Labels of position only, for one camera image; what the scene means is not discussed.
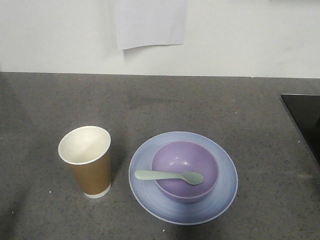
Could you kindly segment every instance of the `gray speckled countertop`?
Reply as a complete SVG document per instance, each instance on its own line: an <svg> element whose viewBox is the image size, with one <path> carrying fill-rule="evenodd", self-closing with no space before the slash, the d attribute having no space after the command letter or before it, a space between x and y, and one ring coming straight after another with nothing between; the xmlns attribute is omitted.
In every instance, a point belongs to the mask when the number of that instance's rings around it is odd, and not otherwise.
<svg viewBox="0 0 320 240"><path fill-rule="evenodd" d="M282 93L319 94L320 81L0 73L0 239L320 239L319 170ZM98 199L84 196L57 152L84 125L112 136L112 187ZM131 157L170 131L206 136L232 158L238 192L217 219L167 223L134 198Z"/></svg>

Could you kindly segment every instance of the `plastic spoon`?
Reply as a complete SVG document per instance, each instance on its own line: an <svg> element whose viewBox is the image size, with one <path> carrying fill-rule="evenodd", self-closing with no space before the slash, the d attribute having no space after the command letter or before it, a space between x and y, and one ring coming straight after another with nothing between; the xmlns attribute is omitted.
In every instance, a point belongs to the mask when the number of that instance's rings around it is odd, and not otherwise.
<svg viewBox="0 0 320 240"><path fill-rule="evenodd" d="M159 179L182 179L191 185L198 185L204 181L204 176L198 172L184 171L181 173L152 171L152 170L136 170L134 176L140 180L159 180Z"/></svg>

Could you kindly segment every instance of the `white paper taped to wall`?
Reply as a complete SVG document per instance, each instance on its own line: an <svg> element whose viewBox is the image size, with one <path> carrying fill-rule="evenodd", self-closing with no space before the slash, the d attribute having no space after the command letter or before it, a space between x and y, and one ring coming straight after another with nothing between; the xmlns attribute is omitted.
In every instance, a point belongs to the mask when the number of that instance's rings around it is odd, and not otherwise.
<svg viewBox="0 0 320 240"><path fill-rule="evenodd" d="M115 0L120 50L184 43L188 0Z"/></svg>

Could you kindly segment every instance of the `spoon handle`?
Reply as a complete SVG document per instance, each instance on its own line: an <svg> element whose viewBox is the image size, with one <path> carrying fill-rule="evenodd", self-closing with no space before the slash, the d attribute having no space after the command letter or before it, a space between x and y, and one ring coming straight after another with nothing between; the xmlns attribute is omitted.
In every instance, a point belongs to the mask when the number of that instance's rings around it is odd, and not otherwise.
<svg viewBox="0 0 320 240"><path fill-rule="evenodd" d="M158 180L158 179L181 179L179 173L152 171L152 170L136 170L134 176L140 180Z"/></svg>

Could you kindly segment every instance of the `black glass surface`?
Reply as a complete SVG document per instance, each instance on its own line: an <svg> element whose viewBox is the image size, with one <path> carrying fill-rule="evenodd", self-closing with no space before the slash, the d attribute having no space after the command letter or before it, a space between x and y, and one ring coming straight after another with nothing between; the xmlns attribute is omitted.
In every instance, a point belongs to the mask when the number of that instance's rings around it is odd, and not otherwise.
<svg viewBox="0 0 320 240"><path fill-rule="evenodd" d="M281 98L320 166L320 95L282 94Z"/></svg>

